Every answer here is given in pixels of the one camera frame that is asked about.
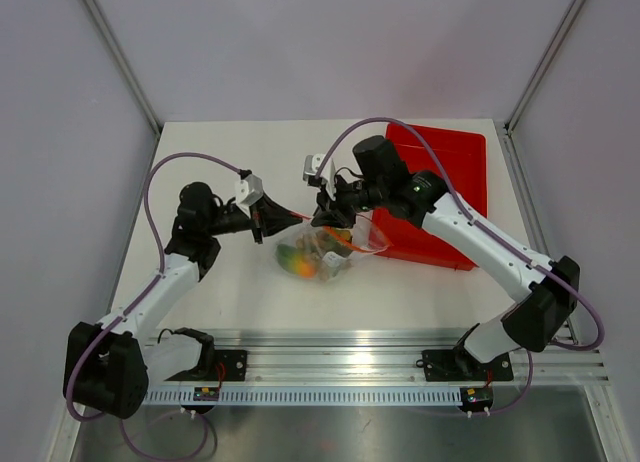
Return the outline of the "green orange toy mango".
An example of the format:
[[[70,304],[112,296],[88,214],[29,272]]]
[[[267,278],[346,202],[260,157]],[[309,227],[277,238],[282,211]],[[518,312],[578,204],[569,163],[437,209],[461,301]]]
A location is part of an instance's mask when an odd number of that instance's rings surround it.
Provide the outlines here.
[[[315,263],[306,254],[296,247],[280,244],[276,247],[276,261],[286,272],[301,277],[313,278],[316,276]]]

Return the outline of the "brown toy longan bunch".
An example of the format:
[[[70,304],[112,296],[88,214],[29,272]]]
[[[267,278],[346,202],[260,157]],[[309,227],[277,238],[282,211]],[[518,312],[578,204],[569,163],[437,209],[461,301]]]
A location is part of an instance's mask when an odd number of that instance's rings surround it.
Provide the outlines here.
[[[352,235],[347,230],[318,229],[299,236],[295,247],[315,263],[317,273],[313,278],[326,282],[352,267],[351,242]]]

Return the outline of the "clear orange zip top bag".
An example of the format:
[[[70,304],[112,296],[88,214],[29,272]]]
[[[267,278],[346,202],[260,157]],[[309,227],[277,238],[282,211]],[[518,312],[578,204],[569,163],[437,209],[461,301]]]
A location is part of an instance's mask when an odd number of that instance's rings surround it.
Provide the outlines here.
[[[368,214],[357,214],[355,225],[346,229],[314,227],[310,216],[300,217],[302,223],[287,229],[272,252],[282,271],[300,279],[331,281],[392,245]]]

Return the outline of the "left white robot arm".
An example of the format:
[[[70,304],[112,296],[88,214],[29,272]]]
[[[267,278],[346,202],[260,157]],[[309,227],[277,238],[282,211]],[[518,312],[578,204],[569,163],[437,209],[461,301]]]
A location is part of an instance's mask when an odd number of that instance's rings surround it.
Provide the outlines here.
[[[78,323],[67,342],[63,396],[70,415],[84,420],[76,407],[131,417],[151,386],[187,373],[195,380],[215,370],[211,336],[179,329],[172,340],[152,348],[146,343],[173,306],[194,289],[213,267],[220,251],[219,236],[250,233],[256,243],[302,223],[302,217],[282,207],[263,191],[259,178],[237,182],[228,203],[203,182],[186,185],[167,245],[160,249],[158,269],[136,297],[98,322]]]

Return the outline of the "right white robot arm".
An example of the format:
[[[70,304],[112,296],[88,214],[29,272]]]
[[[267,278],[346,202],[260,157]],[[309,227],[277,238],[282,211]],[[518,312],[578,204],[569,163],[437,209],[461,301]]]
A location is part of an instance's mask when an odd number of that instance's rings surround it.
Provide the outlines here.
[[[513,302],[446,351],[443,373],[472,380],[511,351],[539,353],[552,342],[577,305],[575,261],[567,256],[554,261],[519,244],[466,203],[444,177],[410,171],[383,136],[359,142],[353,154],[361,171],[354,182],[337,174],[329,156],[306,157],[303,179],[319,190],[314,226],[351,228],[358,213],[383,208],[461,252]]]

